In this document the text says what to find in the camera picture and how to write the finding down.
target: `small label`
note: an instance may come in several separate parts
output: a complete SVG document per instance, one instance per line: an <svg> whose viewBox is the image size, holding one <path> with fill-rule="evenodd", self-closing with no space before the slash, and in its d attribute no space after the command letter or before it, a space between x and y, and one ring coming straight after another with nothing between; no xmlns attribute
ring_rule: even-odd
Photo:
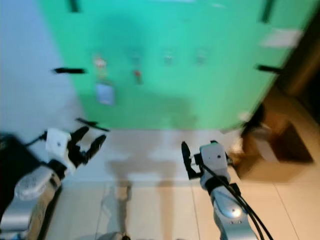
<svg viewBox="0 0 320 240"><path fill-rule="evenodd" d="M115 104L115 90L114 87L104 83L96 85L97 100L101 104L114 105Z"/></svg>

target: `cardboard box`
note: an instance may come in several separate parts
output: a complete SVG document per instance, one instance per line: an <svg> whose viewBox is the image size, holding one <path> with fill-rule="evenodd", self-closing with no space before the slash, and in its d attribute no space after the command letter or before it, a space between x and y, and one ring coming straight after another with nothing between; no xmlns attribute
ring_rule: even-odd
<svg viewBox="0 0 320 240"><path fill-rule="evenodd" d="M241 179L288 182L312 166L309 151L285 115L267 111L264 124L243 138L244 154L232 155Z"/></svg>

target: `green wall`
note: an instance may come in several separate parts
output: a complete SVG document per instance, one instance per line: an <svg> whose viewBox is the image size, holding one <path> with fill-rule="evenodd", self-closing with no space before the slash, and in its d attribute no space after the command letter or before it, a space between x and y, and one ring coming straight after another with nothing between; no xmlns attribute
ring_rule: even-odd
<svg viewBox="0 0 320 240"><path fill-rule="evenodd" d="M63 67L87 70L71 78L88 120L108 128L220 129L252 112L271 85L274 75L255 65L281 67L291 51L259 42L273 28L303 29L317 1L276 0L268 24L259 21L264 0L77 2L79 13L68 0L39 5ZM97 101L96 53L107 60L115 105Z"/></svg>

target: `sticker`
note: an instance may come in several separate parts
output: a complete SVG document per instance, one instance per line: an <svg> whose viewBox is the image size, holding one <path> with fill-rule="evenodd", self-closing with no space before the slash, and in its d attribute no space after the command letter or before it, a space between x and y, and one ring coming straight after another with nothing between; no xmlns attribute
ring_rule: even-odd
<svg viewBox="0 0 320 240"><path fill-rule="evenodd" d="M97 78L99 80L105 80L107 78L107 61L97 55L94 57L93 63L96 68Z"/></svg>
<svg viewBox="0 0 320 240"><path fill-rule="evenodd" d="M97 100L101 104L114 105L115 104L115 89L113 86L105 83L96 84Z"/></svg>

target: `black object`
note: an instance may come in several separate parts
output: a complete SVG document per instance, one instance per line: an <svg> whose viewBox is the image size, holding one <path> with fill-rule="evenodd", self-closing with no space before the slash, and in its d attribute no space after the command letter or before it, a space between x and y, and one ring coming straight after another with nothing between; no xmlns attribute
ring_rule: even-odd
<svg viewBox="0 0 320 240"><path fill-rule="evenodd" d="M0 133L0 219L14 198L17 182L40 165L46 165L46 163L39 161L16 136ZM44 239L46 235L61 189L60 187L57 190L46 209L37 240Z"/></svg>
<svg viewBox="0 0 320 240"><path fill-rule="evenodd" d="M33 139L32 141L24 144L25 147L29 147L32 144L35 144L36 142L40 141L40 140L47 140L47 131L44 131L44 133L40 136L38 136L37 138Z"/></svg>
<svg viewBox="0 0 320 240"><path fill-rule="evenodd" d="M235 191L236 194L238 194L239 196L241 196L241 191L240 188L238 187L238 185L234 182L230 184L230 187L233 188L233 190Z"/></svg>
<svg viewBox="0 0 320 240"><path fill-rule="evenodd" d="M307 92L305 98L309 102L309 107L306 109L310 110L311 115L320 124L320 68L305 91Z"/></svg>
<svg viewBox="0 0 320 240"><path fill-rule="evenodd" d="M244 129L241 133L242 138L247 135L252 129L261 127L261 123L265 119L265 112L265 106L261 103L252 115L251 119L243 125Z"/></svg>
<svg viewBox="0 0 320 240"><path fill-rule="evenodd" d="M88 161L99 151L102 144L106 140L106 135L101 135L97 137L90 145L90 148L87 152L80 151L80 147L77 144L79 140L87 133L89 128L87 126L83 126L77 131L71 133L71 140L68 142L68 158L77 168L80 164L87 164Z"/></svg>
<svg viewBox="0 0 320 240"><path fill-rule="evenodd" d="M110 130L107 129L107 128L103 128L103 127L97 126L98 125L97 121L87 121L87 120L85 120L83 118L80 118L80 117L76 118L75 120L80 122L80 123L83 123L85 125L88 125L89 127L92 127L94 129L99 129L99 130L102 130L102 131L105 131L105 132L110 132Z"/></svg>
<svg viewBox="0 0 320 240"><path fill-rule="evenodd" d="M261 22L263 22L264 24L267 24L270 21L270 16L274 8L274 5L275 5L275 0L265 0L263 13L261 16Z"/></svg>
<svg viewBox="0 0 320 240"><path fill-rule="evenodd" d="M67 170L66 166L63 165L61 162L52 159L47 164L49 168L51 168L59 177L60 180L65 178L65 171Z"/></svg>
<svg viewBox="0 0 320 240"><path fill-rule="evenodd" d="M181 151L182 151L184 166L185 166L186 172L188 173L189 180L200 178L202 176L203 172L202 172L202 170L200 170L200 172L196 172L195 170L192 169L192 167L191 167L191 153L190 153L189 147L185 141L183 141L181 144Z"/></svg>
<svg viewBox="0 0 320 240"><path fill-rule="evenodd" d="M260 65L260 64L256 66L256 69L262 72L269 72L274 74L280 74L282 71L282 69L279 67Z"/></svg>
<svg viewBox="0 0 320 240"><path fill-rule="evenodd" d="M83 68L68 68L68 67L59 67L53 69L56 74L85 74L86 71Z"/></svg>
<svg viewBox="0 0 320 240"><path fill-rule="evenodd" d="M78 0L68 0L69 4L70 4L70 11L72 13L79 13L79 4L78 4Z"/></svg>
<svg viewBox="0 0 320 240"><path fill-rule="evenodd" d="M225 176L219 176L221 180L223 180L226 184L229 184L228 179ZM206 190L208 191L209 195L211 194L212 190L222 186L222 183L216 178L212 177L204 184Z"/></svg>
<svg viewBox="0 0 320 240"><path fill-rule="evenodd" d="M131 238L128 237L127 235L124 235L121 240L131 240Z"/></svg>

